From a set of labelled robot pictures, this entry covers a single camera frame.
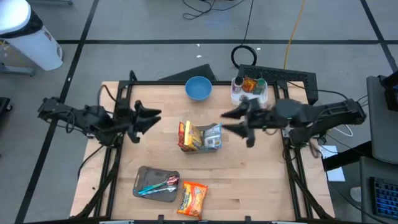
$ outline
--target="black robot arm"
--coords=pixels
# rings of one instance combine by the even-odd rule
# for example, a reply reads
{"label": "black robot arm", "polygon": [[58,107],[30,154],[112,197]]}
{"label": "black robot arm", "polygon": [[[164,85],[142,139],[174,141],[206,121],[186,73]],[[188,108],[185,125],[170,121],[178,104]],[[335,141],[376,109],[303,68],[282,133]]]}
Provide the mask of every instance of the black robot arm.
{"label": "black robot arm", "polygon": [[294,100],[278,100],[268,110],[261,108],[256,99],[242,102],[236,109],[221,115],[224,118],[240,119],[239,124],[224,124],[223,127],[246,139],[247,147],[253,147],[253,129],[289,129],[292,145],[307,142],[316,134],[325,133],[341,124],[362,124],[366,115],[361,105],[354,100],[345,100],[329,105],[303,105]]}
{"label": "black robot arm", "polygon": [[71,106],[60,103],[57,98],[44,98],[38,112],[38,117],[47,121],[48,119],[62,120],[67,123],[67,132],[75,127],[80,128],[84,135],[94,135],[100,144],[112,146],[116,136],[127,132],[131,141],[139,142],[137,133],[144,134],[156,122],[160,120],[161,110],[147,109],[141,101],[137,100],[134,108],[129,107],[120,111],[114,119],[110,117],[103,106],[85,106],[78,110]]}

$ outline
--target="wooden table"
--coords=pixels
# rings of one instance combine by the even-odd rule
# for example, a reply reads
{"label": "wooden table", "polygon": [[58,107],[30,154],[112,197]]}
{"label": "wooden table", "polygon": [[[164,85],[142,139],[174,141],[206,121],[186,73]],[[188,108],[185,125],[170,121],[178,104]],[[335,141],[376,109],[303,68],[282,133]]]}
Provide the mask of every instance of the wooden table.
{"label": "wooden table", "polygon": [[[104,82],[116,96],[118,82]],[[289,84],[290,98],[307,103],[305,91]],[[201,126],[211,123],[236,123],[222,119],[220,114],[233,109],[230,86],[215,85],[204,102],[193,102],[185,94],[183,85],[136,85],[132,88],[131,105],[141,100],[148,108],[161,109],[162,119],[133,144],[125,136],[118,183],[113,203],[112,219],[156,220],[160,214],[166,220],[192,220],[177,214],[182,198],[182,181],[173,203],[137,198],[132,188],[140,166],[177,170],[181,180],[195,181],[209,186],[205,199],[205,220],[295,220],[285,161],[282,158],[280,133],[273,136],[256,130],[256,144],[246,148],[239,136],[223,130],[223,147],[216,153],[186,155],[177,146],[178,123],[190,120]],[[267,104],[274,104],[274,90],[269,87]],[[101,104],[108,111],[114,101],[105,91]],[[97,140],[88,140],[85,157],[99,147]],[[89,160],[81,171],[71,215],[76,215],[89,202],[100,182],[104,152]],[[302,149],[303,165],[308,189],[319,204],[334,216],[326,176],[321,159],[315,159],[308,148]],[[305,217],[303,198],[297,187],[301,216]],[[104,194],[101,214],[104,214],[108,193]]]}

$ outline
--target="black keyboard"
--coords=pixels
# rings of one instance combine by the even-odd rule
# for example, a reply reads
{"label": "black keyboard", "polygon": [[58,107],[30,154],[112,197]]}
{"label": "black keyboard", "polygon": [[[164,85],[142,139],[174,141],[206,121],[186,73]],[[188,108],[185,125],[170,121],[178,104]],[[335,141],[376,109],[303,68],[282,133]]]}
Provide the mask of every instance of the black keyboard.
{"label": "black keyboard", "polygon": [[370,184],[373,192],[373,213],[398,220],[398,182],[371,177]]}

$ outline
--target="snack bag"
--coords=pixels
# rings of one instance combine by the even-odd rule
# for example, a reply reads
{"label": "snack bag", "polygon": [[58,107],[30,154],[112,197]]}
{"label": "snack bag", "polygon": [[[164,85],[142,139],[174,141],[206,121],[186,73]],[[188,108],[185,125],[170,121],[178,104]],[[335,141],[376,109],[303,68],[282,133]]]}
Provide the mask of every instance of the snack bag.
{"label": "snack bag", "polygon": [[177,213],[199,217],[201,220],[203,201],[205,200],[207,188],[206,185],[184,181],[182,202]]}
{"label": "snack bag", "polygon": [[205,138],[204,149],[221,149],[221,124],[207,129],[203,137]]}
{"label": "snack bag", "polygon": [[190,121],[185,125],[184,145],[191,151],[200,150],[203,145],[203,133],[199,131]]}
{"label": "snack bag", "polygon": [[180,148],[185,152],[191,151],[190,148],[184,145],[184,137],[185,137],[185,125],[182,122],[180,122],[180,125],[178,126],[178,146],[180,146]]}

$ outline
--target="black floor line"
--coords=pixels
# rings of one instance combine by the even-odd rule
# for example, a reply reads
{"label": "black floor line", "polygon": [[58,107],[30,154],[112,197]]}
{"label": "black floor line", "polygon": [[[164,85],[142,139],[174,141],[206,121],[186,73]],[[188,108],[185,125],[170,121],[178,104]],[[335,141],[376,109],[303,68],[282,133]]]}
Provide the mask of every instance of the black floor line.
{"label": "black floor line", "polygon": [[[91,22],[93,21],[94,14],[95,14],[95,11],[96,11],[96,8],[98,5],[98,1],[99,0],[93,1],[93,5],[91,6],[90,13],[88,14],[88,18],[87,18],[85,27],[83,29],[83,33],[81,34],[81,37],[80,37],[80,40],[78,43],[78,47],[75,52],[75,56],[73,57],[72,64],[70,65],[67,78],[65,80],[65,83],[63,85],[63,88],[62,88],[62,91],[60,94],[60,99],[62,102],[64,102],[65,98],[67,97],[70,83],[72,82],[73,74],[75,73],[76,66],[78,64],[81,51],[83,50],[83,45],[84,45],[84,41],[87,38],[88,30],[90,29]],[[32,201],[32,197],[33,197],[34,191],[36,189],[36,185],[39,181],[40,173],[44,166],[45,158],[47,157],[47,153],[50,149],[51,141],[52,141],[52,138],[55,133],[55,128],[57,127],[56,125],[57,125],[57,122],[52,121],[50,124],[49,130],[47,131],[42,149],[39,154],[39,158],[37,159],[35,168],[33,170],[32,177],[30,178],[30,181],[27,186],[21,206],[19,207],[19,211],[18,211],[16,220],[15,220],[15,223],[23,223],[25,220],[27,211],[29,209],[30,202]]]}
{"label": "black floor line", "polygon": [[369,22],[371,23],[374,32],[376,33],[376,37],[378,40],[381,41],[381,48],[383,49],[384,55],[387,58],[387,61],[392,69],[393,72],[398,70],[396,61],[394,60],[390,50],[388,49],[387,44],[384,42],[384,37],[381,34],[381,31],[379,29],[379,26],[376,23],[376,20],[374,19],[372,12],[368,6],[368,3],[366,2],[366,0],[361,0],[362,6],[365,10],[366,15],[368,16]]}
{"label": "black floor line", "polygon": [[[84,44],[240,44],[240,39],[185,39],[185,40],[85,40]],[[289,40],[245,40],[246,44],[287,44]],[[58,40],[59,44],[79,44],[79,40]],[[398,40],[293,40],[292,44],[317,45],[373,45],[398,44]]]}

